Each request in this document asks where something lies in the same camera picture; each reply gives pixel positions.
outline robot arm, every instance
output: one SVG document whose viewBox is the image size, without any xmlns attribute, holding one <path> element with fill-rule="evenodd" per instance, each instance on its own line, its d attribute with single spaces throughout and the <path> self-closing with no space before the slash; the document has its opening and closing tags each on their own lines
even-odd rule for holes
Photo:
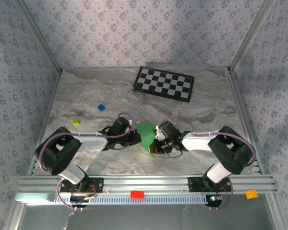
<svg viewBox="0 0 288 230">
<path fill-rule="evenodd" d="M 241 138 L 232 128 L 225 126 L 220 131 Z M 156 127 L 157 139 L 150 145 L 150 152 L 156 154 L 170 153 L 173 148 L 179 151 L 212 151 L 219 162 L 212 165 L 203 176 L 203 183 L 212 189 L 221 180 L 231 174 L 240 174 L 252 159 L 252 150 L 242 141 L 225 135 L 203 135 L 190 131 L 181 133 L 172 123 L 165 121 Z"/>
<path fill-rule="evenodd" d="M 93 134 L 74 137 L 63 135 L 54 138 L 45 148 L 41 164 L 51 175 L 59 175 L 67 179 L 77 187 L 77 190 L 82 191 L 87 186 L 88 176 L 79 166 L 71 162 L 76 152 L 85 150 L 106 151 L 115 148 L 116 145 L 124 148 L 141 142 L 141 136 L 136 130 L 131 130 L 124 135 L 128 128 L 131 128 L 130 122 L 123 117 L 119 117 L 112 126 Z M 60 133 L 70 133 L 70 131 L 65 127 L 58 128 L 37 147 L 35 150 L 36 158 L 39 159 L 45 143 L 54 135 Z"/>
</svg>

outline wire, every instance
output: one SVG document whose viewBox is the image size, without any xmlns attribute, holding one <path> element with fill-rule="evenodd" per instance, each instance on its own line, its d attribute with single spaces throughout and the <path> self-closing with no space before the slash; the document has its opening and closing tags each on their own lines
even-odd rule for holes
<svg viewBox="0 0 288 230">
<path fill-rule="evenodd" d="M 38 156 L 38 161 L 39 161 L 39 167 L 42 171 L 44 172 L 47 172 L 47 169 L 43 166 L 42 164 L 42 159 L 43 159 L 43 155 L 44 155 L 44 152 L 45 152 L 45 149 L 46 147 L 48 146 L 48 144 L 54 140 L 55 138 L 58 138 L 58 137 L 62 137 L 62 136 L 81 136 L 81 137 L 101 137 L 101 138 L 120 138 L 120 137 L 123 137 L 125 135 L 127 135 L 128 133 L 130 133 L 130 131 L 133 129 L 134 127 L 134 119 L 133 117 L 129 114 L 129 113 L 126 113 L 126 112 L 122 112 L 118 115 L 118 117 L 120 117 L 122 114 L 125 114 L 127 116 L 129 116 L 129 118 L 131 119 L 131 127 L 129 128 L 129 130 L 123 134 L 120 134 L 120 135 L 116 135 L 116 136 L 107 136 L 107 135 L 97 135 L 97 134 L 90 134 L 90 133 L 84 133 L 84 134 L 80 134 L 80 133 L 58 133 L 58 134 L 55 134 L 53 135 L 52 137 L 50 137 L 46 142 L 45 144 L 43 145 L 41 151 L 39 152 L 39 156 Z"/>
<path fill-rule="evenodd" d="M 219 192 L 220 192 L 220 188 L 222 188 L 222 189 L 225 191 L 225 195 L 222 196 L 222 197 L 224 198 L 224 197 L 226 196 L 226 194 L 227 194 L 227 191 L 226 191 L 225 187 L 224 187 L 223 185 L 221 185 L 221 184 L 220 184 L 220 186 L 219 186 L 219 190 L 217 191 L 217 193 L 215 194 L 215 196 L 219 194 Z"/>
<path fill-rule="evenodd" d="M 180 119 L 184 120 L 185 122 L 189 123 L 189 124 L 192 126 L 191 133 L 192 133 L 192 135 L 193 135 L 194 137 L 210 137 L 210 136 L 223 135 L 223 136 L 232 137 L 232 138 L 235 138 L 235 139 L 237 139 L 237 140 L 242 141 L 247 147 L 249 147 L 249 149 L 251 150 L 251 152 L 252 152 L 252 154 L 253 154 L 253 158 L 252 158 L 251 162 L 248 163 L 248 164 L 246 165 L 246 167 L 252 165 L 252 164 L 255 162 L 255 160 L 256 160 L 256 151 L 255 151 L 254 147 L 253 147 L 249 142 L 247 142 L 245 139 L 243 139 L 243 138 L 241 138 L 241 137 L 239 137 L 239 136 L 237 136 L 237 135 L 231 134 L 231 133 L 223 133 L 223 132 L 215 132 L 215 133 L 207 133 L 207 134 L 196 134 L 196 133 L 194 132 L 194 131 L 195 131 L 194 125 L 193 125 L 190 121 L 188 121 L 187 119 L 185 119 L 185 118 L 183 118 L 183 117 L 180 117 L 180 116 L 169 116 L 169 117 L 165 118 L 165 119 L 160 123 L 160 125 L 161 125 L 163 122 L 165 122 L 165 121 L 167 121 L 167 120 L 169 120 L 169 119 L 171 119 L 171 118 L 180 118 Z"/>
<path fill-rule="evenodd" d="M 112 148 L 113 150 L 122 150 L 124 149 L 126 146 L 124 146 L 123 148 L 120 148 L 120 149 L 116 149 L 116 148 Z"/>
<path fill-rule="evenodd" d="M 70 209 L 75 209 L 74 207 L 68 205 L 68 204 L 62 199 L 62 197 L 60 196 L 59 186 L 60 186 L 60 184 L 61 184 L 63 181 L 65 181 L 65 179 L 59 181 L 59 182 L 58 182 L 58 185 L 57 185 L 56 191 L 57 191 L 58 198 L 60 199 L 60 201 L 61 201 L 66 207 L 68 207 L 68 208 L 70 208 Z"/>
<path fill-rule="evenodd" d="M 234 189 L 233 189 L 233 187 L 232 187 L 232 182 L 231 182 L 231 180 L 230 180 L 230 178 L 228 177 L 228 181 L 229 181 L 229 183 L 230 183 L 230 197 L 229 197 L 229 199 L 227 200 L 227 202 L 224 204 L 224 205 L 222 205 L 221 207 L 211 207 L 211 209 L 216 209 L 216 210 L 219 210 L 219 209 L 222 209 L 222 208 L 225 208 L 225 207 L 227 207 L 229 204 L 230 204 L 230 202 L 231 202 L 231 200 L 232 200 L 232 197 L 233 197 L 233 195 L 234 195 Z"/>
<path fill-rule="evenodd" d="M 96 191 L 95 186 L 93 184 L 89 184 L 88 186 L 90 186 L 94 189 L 94 197 L 96 198 L 97 197 L 97 191 Z"/>
<path fill-rule="evenodd" d="M 168 154 L 168 156 L 171 157 L 171 158 L 177 158 L 177 157 L 180 157 L 180 156 L 183 154 L 182 151 L 180 151 L 180 152 L 181 152 L 181 154 L 180 154 L 179 156 L 176 156 L 176 157 L 171 157 L 171 156 L 169 155 L 169 153 L 167 153 L 167 154 Z"/>
</svg>

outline blue cube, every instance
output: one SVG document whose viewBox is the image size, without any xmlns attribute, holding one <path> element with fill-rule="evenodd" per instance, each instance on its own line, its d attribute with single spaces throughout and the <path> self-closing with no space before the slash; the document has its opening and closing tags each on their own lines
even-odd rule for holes
<svg viewBox="0 0 288 230">
<path fill-rule="evenodd" d="M 104 111 L 105 110 L 105 106 L 103 104 L 100 104 L 98 107 L 99 111 Z"/>
</svg>

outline gray floor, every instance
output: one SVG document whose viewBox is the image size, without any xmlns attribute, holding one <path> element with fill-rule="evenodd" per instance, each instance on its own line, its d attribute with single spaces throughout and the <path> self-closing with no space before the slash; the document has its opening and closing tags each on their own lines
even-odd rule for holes
<svg viewBox="0 0 288 230">
<path fill-rule="evenodd" d="M 209 210 L 204 205 L 117 205 L 71 212 L 64 206 L 26 207 L 19 230 L 275 229 L 264 195 L 252 200 L 235 195 L 223 210 Z"/>
</svg>

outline red block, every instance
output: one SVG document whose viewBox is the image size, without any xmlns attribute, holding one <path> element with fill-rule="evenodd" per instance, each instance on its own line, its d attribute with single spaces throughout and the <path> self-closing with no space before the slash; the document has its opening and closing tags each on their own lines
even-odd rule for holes
<svg viewBox="0 0 288 230">
<path fill-rule="evenodd" d="M 142 191 L 131 191 L 130 198 L 133 199 L 144 199 L 144 192 Z"/>
</svg>

